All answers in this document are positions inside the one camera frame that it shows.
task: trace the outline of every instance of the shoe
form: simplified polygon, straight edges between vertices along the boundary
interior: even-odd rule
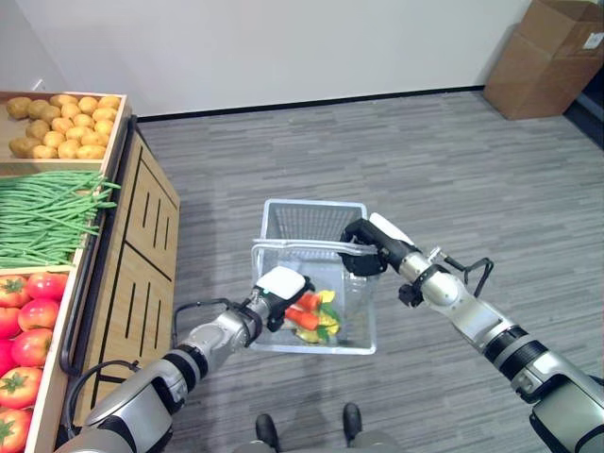
[[[344,437],[346,445],[350,446],[352,441],[362,431],[361,410],[355,403],[348,403],[344,406],[342,412],[342,422],[344,424]]]
[[[281,451],[275,422],[268,413],[263,413],[256,419],[256,438],[269,445],[276,453]]]

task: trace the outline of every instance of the potato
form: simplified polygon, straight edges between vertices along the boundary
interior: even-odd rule
[[[85,144],[77,152],[78,159],[102,159],[105,156],[105,146],[98,144]]]
[[[115,120],[115,116],[117,115],[117,110],[112,109],[111,107],[105,107],[102,109],[96,109],[92,114],[94,121],[101,120]]]
[[[27,106],[27,114],[32,120],[37,120],[42,115],[42,110],[46,107],[48,107],[48,101],[36,99],[35,101],[31,101]]]
[[[50,130],[50,126],[43,120],[34,120],[25,128],[25,134],[32,139],[42,140],[46,132]]]
[[[50,105],[55,107],[63,107],[65,104],[77,104],[77,98],[70,94],[55,94],[50,98]]]
[[[78,113],[81,113],[81,110],[76,104],[65,104],[60,108],[60,116],[70,120],[73,120]]]
[[[82,137],[80,142],[84,144],[100,144],[101,146],[107,146],[109,143],[109,136],[105,134],[101,134],[99,132],[93,132],[91,134],[86,134]]]
[[[104,109],[105,107],[111,107],[112,109],[120,108],[121,99],[117,96],[104,96],[98,101],[98,108]]]
[[[7,112],[15,120],[23,120],[29,115],[27,113],[27,106],[29,104],[31,104],[31,99],[28,97],[13,97],[7,102]]]
[[[31,152],[34,159],[56,159],[58,155],[56,148],[44,146],[43,144],[34,146]]]
[[[44,135],[44,140],[42,140],[42,143],[44,143],[46,146],[50,146],[51,148],[58,148],[63,142],[65,142],[65,136],[56,130],[46,132],[46,135]]]
[[[82,110],[82,113],[86,113],[87,115],[92,115],[92,113],[96,110],[97,105],[98,101],[90,96],[82,97],[77,103],[77,106],[80,110]]]
[[[100,120],[94,125],[94,130],[99,134],[111,135],[113,129],[113,122],[110,120]]]
[[[74,127],[74,123],[68,118],[55,118],[51,126],[53,127],[53,130],[65,135],[65,132]]]
[[[31,159],[31,150],[34,146],[42,143],[39,139],[32,137],[20,137],[18,139],[12,139],[8,142],[8,147],[15,158],[20,159]]]
[[[44,109],[42,110],[42,113],[40,114],[40,119],[44,120],[49,125],[53,122],[53,120],[55,118],[59,118],[59,117],[60,117],[60,109],[55,106],[44,107]]]
[[[75,126],[94,127],[94,119],[85,113],[80,113],[74,117]]]
[[[68,140],[77,140],[79,142],[86,134],[91,134],[93,132],[94,131],[89,127],[76,126],[65,132],[65,137],[67,137]]]
[[[77,140],[67,140],[59,145],[59,159],[77,159],[77,150],[79,142]]]

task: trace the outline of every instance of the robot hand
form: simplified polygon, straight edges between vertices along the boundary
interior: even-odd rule
[[[179,346],[100,401],[79,435],[58,453],[161,451],[172,437],[172,414],[197,382],[255,341],[264,323],[278,330],[285,310],[313,289],[308,277],[285,267],[265,274],[243,303],[229,304],[214,321],[194,328]]]
[[[446,316],[465,340],[511,382],[523,400],[536,403],[529,420],[552,451],[604,451],[604,394],[600,385],[479,300],[478,294],[468,293],[457,277],[433,261],[440,256],[467,273],[466,268],[438,247],[425,257],[402,231],[379,214],[372,214],[369,221],[360,219],[350,224],[342,240],[377,247],[377,254],[368,258],[342,256],[349,272],[368,276],[384,272],[390,264],[410,283],[399,290],[401,301],[411,307],[426,302]]]

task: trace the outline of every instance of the green bean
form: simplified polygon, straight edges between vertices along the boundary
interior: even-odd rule
[[[98,235],[91,221],[113,208],[111,191],[120,186],[95,172],[45,172],[0,178],[0,268],[69,264]]]

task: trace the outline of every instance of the white plastic basket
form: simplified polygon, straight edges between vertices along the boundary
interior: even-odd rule
[[[366,218],[360,203],[272,199],[264,204],[261,239],[252,247],[253,278],[276,266],[285,266],[310,277],[317,291],[335,291],[333,309],[341,328],[329,344],[307,344],[288,329],[265,329],[251,345],[266,351],[314,354],[373,354],[376,322],[373,290],[377,277],[356,277],[346,271],[338,253],[375,254],[368,245],[339,243],[344,228]]]

